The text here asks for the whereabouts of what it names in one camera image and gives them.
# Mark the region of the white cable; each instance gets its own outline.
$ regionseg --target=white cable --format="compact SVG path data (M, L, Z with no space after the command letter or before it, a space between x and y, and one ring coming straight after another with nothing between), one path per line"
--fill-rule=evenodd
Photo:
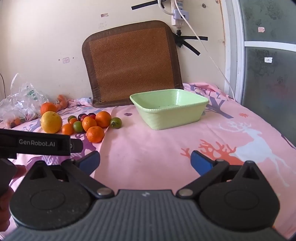
M158 6L160 7L160 9L164 12L164 13L166 13L166 14L168 14L168 15L174 15L172 12L167 12L167 11L165 11L164 9L163 9L163 7L161 6L161 0L157 0L157 2L158 2Z
M204 47L205 51L207 52L207 55L209 56L210 60L214 63L214 65L216 66L216 68L220 71L220 73L223 75L226 83L229 85L229 88L231 90L231 93L232 93L232 96L233 96L233 100L236 102L236 99L235 99L235 96L234 96L234 91L232 89L232 87L230 86L230 83L229 81L227 80L227 78L225 77L225 75L223 74L223 72L221 71L221 69L217 66L217 64L214 62L214 60L212 59L212 57L210 56L209 52L207 51L206 47L204 46L204 44L202 43L202 41L200 40L200 38L198 37L198 35L196 34L196 32L193 30L193 28L191 27L191 25L188 23L188 21L186 20L186 18L183 16L183 14L181 13L180 9L179 9L179 6L177 4L177 0L174 0L175 1L175 5L180 13L180 15L182 16L182 18L185 20L185 22L187 23L187 25L189 26L189 28L192 30L192 32L194 33L194 35L197 37L197 39L200 41L200 43L202 44L202 46Z

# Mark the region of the green bowl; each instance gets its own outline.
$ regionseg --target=green bowl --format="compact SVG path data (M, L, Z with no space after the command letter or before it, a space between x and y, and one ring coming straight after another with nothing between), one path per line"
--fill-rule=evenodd
M130 100L153 130L196 122L209 103L206 97L181 89L137 93Z

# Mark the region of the yellow citrus fruit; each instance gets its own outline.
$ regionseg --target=yellow citrus fruit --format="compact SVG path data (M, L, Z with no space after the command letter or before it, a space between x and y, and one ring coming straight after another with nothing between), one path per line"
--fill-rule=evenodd
M42 129L46 133L54 134L61 129L63 120L57 113L53 111L47 111L42 115L40 123Z

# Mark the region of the pink bedsheet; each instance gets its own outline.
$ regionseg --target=pink bedsheet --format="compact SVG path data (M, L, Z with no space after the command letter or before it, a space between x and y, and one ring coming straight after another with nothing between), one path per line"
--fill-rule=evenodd
M186 90L210 99L201 119L192 124L167 130L149 128L135 106L105 108L112 117L123 121L121 129L105 130L99 144L92 144L85 134L80 138L84 150L71 157L78 159L93 150L101 155L101 164L92 176L112 188L119 189L180 189L199 177L190 164L190 154L198 150L211 159L222 158L230 164L246 160L257 163L279 197L281 209L275 228L286 238L296 231L296 149L262 118L229 99L217 88L206 83L184 84ZM87 106L69 107L59 112L63 122L70 115L97 113L102 109ZM24 123L16 130L42 132L40 120ZM30 168L37 160L59 164L68 157L19 154L14 163ZM22 178L12 184L16 189ZM7 234L15 228L11 219Z

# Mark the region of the white wall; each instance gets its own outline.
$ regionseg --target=white wall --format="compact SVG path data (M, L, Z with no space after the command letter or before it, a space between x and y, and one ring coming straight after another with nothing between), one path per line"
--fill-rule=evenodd
M91 34L117 26L161 20L170 25L170 16L157 5L131 10L148 0L0 0L0 72L7 94L16 73L51 98L91 96L91 88L81 53ZM164 3L170 10L170 1ZM192 27L204 41L209 53L224 72L225 47L220 3L215 0L184 0ZM193 35L185 26L183 35ZM182 80L205 81L224 89L224 80L205 54L198 40L188 40L200 52L196 56L186 47L178 50ZM62 59L70 58L63 64Z

